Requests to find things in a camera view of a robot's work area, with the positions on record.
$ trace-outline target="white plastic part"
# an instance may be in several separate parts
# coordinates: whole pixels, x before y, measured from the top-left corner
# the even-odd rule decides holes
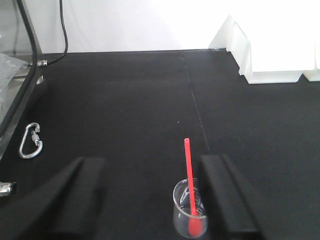
[[[303,24],[292,28],[288,19],[283,22],[278,19],[277,26],[276,20],[272,25],[263,17],[255,17],[252,22],[240,19],[242,27],[229,15],[208,48],[226,48],[231,52],[239,66],[239,74],[244,75],[249,84],[295,83],[302,73],[306,77],[311,74],[313,81],[315,76],[320,77],[320,72],[314,70],[314,39],[301,37],[299,32]]]

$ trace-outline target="black cable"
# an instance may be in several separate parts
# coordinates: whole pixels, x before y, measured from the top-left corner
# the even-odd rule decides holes
[[[68,52],[68,36],[67,36],[67,32],[66,32],[66,26],[65,26],[65,21],[64,21],[64,14],[63,14],[63,6],[62,6],[62,0],[59,0],[59,5],[60,5],[60,20],[61,20],[61,26],[62,26],[62,31],[63,31],[63,36],[64,36],[64,42],[65,42],[65,47],[64,47],[64,52],[62,53],[61,56],[59,56],[58,58],[52,60],[52,61],[48,61],[47,65],[50,64],[54,64],[56,62],[58,62],[59,60],[61,60]]]

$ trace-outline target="black table surface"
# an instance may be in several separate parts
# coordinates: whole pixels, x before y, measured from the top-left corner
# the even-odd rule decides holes
[[[172,191],[189,137],[195,173],[201,155],[228,154],[297,240],[318,239],[320,83],[249,85],[238,70],[225,50],[69,53],[44,70],[48,92],[25,114],[43,151],[18,158],[21,121],[0,163],[19,192],[0,204],[77,157],[102,157],[111,181],[91,239],[183,239]]]

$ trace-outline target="white wall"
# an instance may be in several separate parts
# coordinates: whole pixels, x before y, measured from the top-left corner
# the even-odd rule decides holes
[[[44,53],[64,49],[58,0],[26,0]],[[72,52],[206,49],[229,14],[223,0],[63,0]]]

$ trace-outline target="glass beaker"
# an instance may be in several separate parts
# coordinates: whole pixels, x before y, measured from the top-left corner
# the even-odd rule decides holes
[[[208,227],[208,217],[198,188],[198,179],[193,179],[195,207],[198,216],[191,215],[190,192],[188,179],[181,180],[173,190],[173,224],[177,232],[185,238],[196,239],[202,236]],[[189,231],[190,219],[197,219],[201,222],[201,231],[198,235],[192,235]]]

